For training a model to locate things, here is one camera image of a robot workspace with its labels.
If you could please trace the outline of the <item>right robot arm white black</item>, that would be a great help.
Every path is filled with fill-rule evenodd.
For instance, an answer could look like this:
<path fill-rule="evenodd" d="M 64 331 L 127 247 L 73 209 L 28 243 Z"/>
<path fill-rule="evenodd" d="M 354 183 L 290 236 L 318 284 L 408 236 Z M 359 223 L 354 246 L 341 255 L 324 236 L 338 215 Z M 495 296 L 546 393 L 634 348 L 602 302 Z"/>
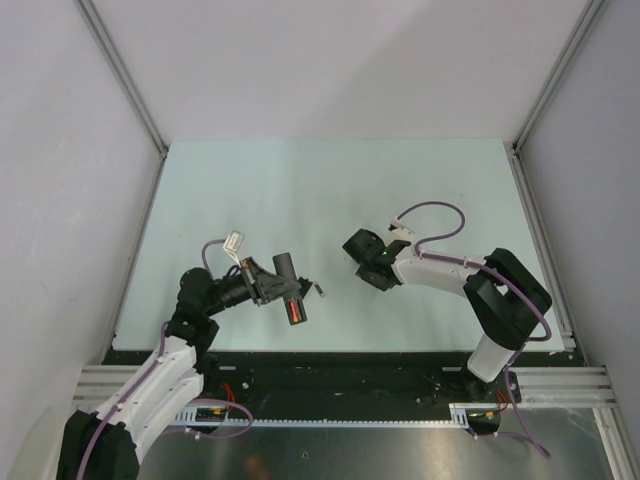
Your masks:
<path fill-rule="evenodd" d="M 393 227 L 385 239 L 360 229 L 343 250 L 356 262 L 356 275 L 380 291 L 395 286 L 434 288 L 466 299 L 482 337 L 461 372 L 463 393 L 484 401 L 497 378 L 525 346 L 552 336 L 545 314 L 552 299 L 545 287 L 509 250 L 485 257 L 456 257 L 428 251 L 405 227 Z"/>

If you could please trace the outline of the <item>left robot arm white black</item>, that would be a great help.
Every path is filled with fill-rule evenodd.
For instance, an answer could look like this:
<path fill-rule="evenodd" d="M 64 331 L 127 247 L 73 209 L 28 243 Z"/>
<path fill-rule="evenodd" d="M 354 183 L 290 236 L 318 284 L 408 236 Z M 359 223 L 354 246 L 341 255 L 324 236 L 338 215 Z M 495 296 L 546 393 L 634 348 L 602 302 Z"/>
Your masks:
<path fill-rule="evenodd" d="M 205 365 L 219 331 L 215 315 L 248 301 L 264 306 L 282 300 L 291 324 L 305 322 L 303 299 L 311 281 L 296 274 L 288 253 L 274 256 L 273 263 L 269 272 L 248 257 L 221 278 L 202 267 L 185 272 L 175 310 L 147 360 L 108 400 L 67 420 L 57 478 L 137 478 L 144 457 L 176 415 L 220 390 L 220 374 Z"/>

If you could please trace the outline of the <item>black battery cover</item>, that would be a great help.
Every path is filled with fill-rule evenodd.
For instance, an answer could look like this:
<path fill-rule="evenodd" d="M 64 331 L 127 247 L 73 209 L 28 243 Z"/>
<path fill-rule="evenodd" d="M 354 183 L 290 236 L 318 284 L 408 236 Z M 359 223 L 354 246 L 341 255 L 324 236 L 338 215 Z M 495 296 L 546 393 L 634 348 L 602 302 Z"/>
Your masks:
<path fill-rule="evenodd" d="M 303 277 L 299 277 L 298 282 L 300 284 L 300 295 L 302 298 L 304 298 L 314 286 L 314 283 L 309 279 Z"/>

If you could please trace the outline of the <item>black remote control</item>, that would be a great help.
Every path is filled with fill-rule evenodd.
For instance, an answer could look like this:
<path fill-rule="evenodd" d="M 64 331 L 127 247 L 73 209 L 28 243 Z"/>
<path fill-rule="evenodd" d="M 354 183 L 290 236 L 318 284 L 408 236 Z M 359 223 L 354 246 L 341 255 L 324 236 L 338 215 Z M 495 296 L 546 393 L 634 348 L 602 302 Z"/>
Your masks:
<path fill-rule="evenodd" d="M 285 280 L 286 292 L 282 295 L 285 310 L 291 326 L 298 326 L 307 321 L 303 303 L 302 286 L 298 281 L 292 257 L 289 253 L 281 253 L 272 257 L 276 274 Z"/>

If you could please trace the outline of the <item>red battery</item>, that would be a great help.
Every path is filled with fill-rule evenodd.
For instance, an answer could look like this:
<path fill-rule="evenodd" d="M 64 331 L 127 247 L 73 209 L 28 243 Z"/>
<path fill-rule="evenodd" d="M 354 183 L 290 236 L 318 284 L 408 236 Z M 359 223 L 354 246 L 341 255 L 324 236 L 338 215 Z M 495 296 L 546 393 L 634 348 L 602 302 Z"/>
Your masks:
<path fill-rule="evenodd" d="M 289 309 L 290 309 L 290 323 L 292 325 L 297 324 L 300 321 L 298 306 L 296 300 L 289 301 Z"/>

